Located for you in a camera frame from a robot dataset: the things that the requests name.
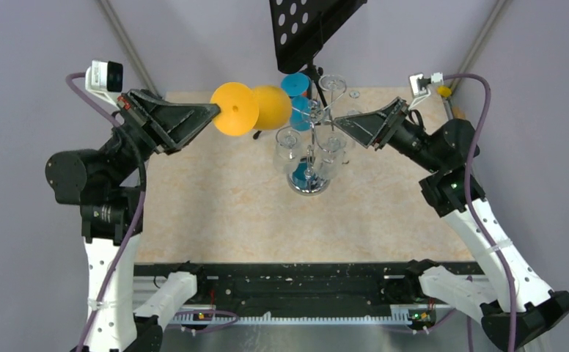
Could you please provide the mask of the clear ribbed wine glass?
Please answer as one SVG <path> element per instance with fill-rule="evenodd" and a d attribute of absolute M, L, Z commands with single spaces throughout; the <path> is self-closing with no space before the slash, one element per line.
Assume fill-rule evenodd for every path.
<path fill-rule="evenodd" d="M 331 180 L 338 174 L 347 147 L 347 139 L 337 132 L 328 133 L 318 139 L 313 169 L 324 180 Z"/>

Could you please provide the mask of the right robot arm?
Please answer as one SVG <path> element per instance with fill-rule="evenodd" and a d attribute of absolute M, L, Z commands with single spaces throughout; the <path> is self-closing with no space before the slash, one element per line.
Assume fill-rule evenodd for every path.
<path fill-rule="evenodd" d="M 501 351 L 514 351 L 555 327 L 569 313 L 569 292 L 541 279 L 499 224 L 481 185 L 466 169 L 475 129 L 449 120 L 433 133 L 417 111 L 394 99 L 377 111 L 335 119 L 362 147 L 390 146 L 428 172 L 426 203 L 465 243 L 487 284 L 471 282 L 432 260 L 413 260 L 403 283 L 413 302 L 434 298 L 477 321 Z"/>

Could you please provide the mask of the chrome wine glass rack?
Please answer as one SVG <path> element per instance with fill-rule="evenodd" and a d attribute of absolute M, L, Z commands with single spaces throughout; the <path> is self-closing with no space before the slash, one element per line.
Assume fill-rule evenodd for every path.
<path fill-rule="evenodd" d="M 334 125 L 335 117 L 332 114 L 334 104 L 340 100 L 343 95 L 348 91 L 342 93 L 324 92 L 320 87 L 312 87 L 310 84 L 309 89 L 306 91 L 306 96 L 309 98 L 309 122 L 310 129 L 308 131 L 298 131 L 300 134 L 307 132 L 309 134 L 309 141 L 302 144 L 302 157 L 299 161 L 297 169 L 287 175 L 287 182 L 292 190 L 304 196 L 316 196 L 324 192 L 330 185 L 331 180 L 324 180 L 318 177 L 313 169 L 315 161 L 315 153 L 317 150 L 318 139 L 328 133 L 337 132 Z M 346 150 L 350 146 L 347 139 Z"/>

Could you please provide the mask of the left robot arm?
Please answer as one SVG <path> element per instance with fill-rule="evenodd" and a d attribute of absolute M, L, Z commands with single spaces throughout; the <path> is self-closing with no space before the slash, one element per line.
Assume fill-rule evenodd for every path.
<path fill-rule="evenodd" d="M 170 103 L 145 89 L 112 98 L 123 121 L 99 149 L 52 155 L 46 179 L 61 205 L 80 210 L 88 260 L 87 322 L 77 351 L 159 351 L 164 329 L 186 303 L 208 296 L 194 271 L 168 274 L 140 307 L 133 304 L 142 234 L 146 162 L 181 151 L 220 112 L 214 103 Z"/>

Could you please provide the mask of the black music stand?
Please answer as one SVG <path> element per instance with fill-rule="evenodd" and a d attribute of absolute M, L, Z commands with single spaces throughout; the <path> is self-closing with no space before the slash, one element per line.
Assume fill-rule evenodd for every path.
<path fill-rule="evenodd" d="M 323 69 L 313 63 L 328 40 L 367 2 L 270 1 L 277 69 L 302 72 L 312 87 L 319 87 Z"/>

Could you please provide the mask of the clear wine glass back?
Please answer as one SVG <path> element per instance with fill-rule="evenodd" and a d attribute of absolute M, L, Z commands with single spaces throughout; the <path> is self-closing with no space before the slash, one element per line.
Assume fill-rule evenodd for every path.
<path fill-rule="evenodd" d="M 318 83 L 324 92 L 342 94 L 347 90 L 347 82 L 341 75 L 325 74 L 320 77 Z"/>

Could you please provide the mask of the black front rail base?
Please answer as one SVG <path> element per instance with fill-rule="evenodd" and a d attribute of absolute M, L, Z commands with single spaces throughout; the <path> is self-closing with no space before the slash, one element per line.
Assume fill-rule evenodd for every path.
<path fill-rule="evenodd" d="M 230 326 L 385 326 L 428 334 L 458 311 L 414 292 L 406 262 L 392 263 L 154 263 L 134 268 L 134 303 L 174 272 L 197 277 L 197 293 L 169 324 L 189 334 Z"/>

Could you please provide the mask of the yellow plastic wine glass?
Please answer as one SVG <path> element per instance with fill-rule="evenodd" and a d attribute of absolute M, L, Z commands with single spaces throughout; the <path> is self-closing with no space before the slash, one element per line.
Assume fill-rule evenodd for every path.
<path fill-rule="evenodd" d="M 293 111 L 287 93 L 273 85 L 250 88 L 239 82 L 228 82 L 214 91 L 210 103 L 220 108 L 213 124 L 227 136 L 279 129 Z"/>

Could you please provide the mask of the blue plastic wine glass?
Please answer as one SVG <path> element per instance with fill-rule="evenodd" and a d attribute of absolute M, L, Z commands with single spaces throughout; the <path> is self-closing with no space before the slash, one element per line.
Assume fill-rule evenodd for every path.
<path fill-rule="evenodd" d="M 287 93 L 292 104 L 289 123 L 297 131 L 308 131 L 310 129 L 309 98 L 306 96 L 309 87 L 309 77 L 303 73 L 287 75 L 281 81 L 281 88 Z"/>

